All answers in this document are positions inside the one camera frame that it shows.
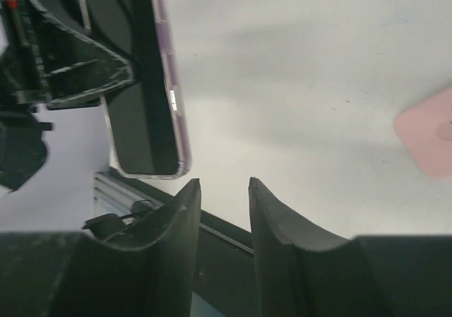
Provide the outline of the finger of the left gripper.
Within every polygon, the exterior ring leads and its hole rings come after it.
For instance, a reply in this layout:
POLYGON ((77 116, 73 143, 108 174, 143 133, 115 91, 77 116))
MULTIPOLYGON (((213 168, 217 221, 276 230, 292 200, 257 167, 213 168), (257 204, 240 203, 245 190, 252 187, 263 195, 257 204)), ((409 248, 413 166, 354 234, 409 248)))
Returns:
POLYGON ((77 107, 135 81, 130 57, 93 35, 87 0, 75 2, 80 20, 62 0, 25 0, 41 103, 51 109, 77 107))

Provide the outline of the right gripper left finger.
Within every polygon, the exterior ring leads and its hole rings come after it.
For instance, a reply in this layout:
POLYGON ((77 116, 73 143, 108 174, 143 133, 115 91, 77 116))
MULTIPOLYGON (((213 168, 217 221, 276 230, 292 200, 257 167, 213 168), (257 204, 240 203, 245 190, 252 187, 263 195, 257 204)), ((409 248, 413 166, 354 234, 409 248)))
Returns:
POLYGON ((106 239, 85 232, 1 234, 2 316, 188 316, 201 185, 106 239))

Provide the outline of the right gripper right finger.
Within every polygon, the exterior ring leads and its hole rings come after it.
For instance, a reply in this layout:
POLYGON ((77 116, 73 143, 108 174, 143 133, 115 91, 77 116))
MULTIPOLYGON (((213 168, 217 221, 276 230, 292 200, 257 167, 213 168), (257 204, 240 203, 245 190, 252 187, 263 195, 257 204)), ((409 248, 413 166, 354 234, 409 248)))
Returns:
POLYGON ((249 216, 262 316, 450 316, 451 237, 340 237, 257 178, 249 216))

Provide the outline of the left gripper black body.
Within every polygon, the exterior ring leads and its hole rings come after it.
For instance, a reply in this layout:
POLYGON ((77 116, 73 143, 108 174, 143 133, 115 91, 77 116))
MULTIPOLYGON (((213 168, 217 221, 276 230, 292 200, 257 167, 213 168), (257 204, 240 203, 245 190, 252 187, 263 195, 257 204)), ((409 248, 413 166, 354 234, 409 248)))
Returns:
POLYGON ((1 53, 1 190, 17 191, 47 161, 45 131, 53 124, 35 117, 44 99, 33 51, 25 0, 1 0, 1 28, 8 44, 1 53))

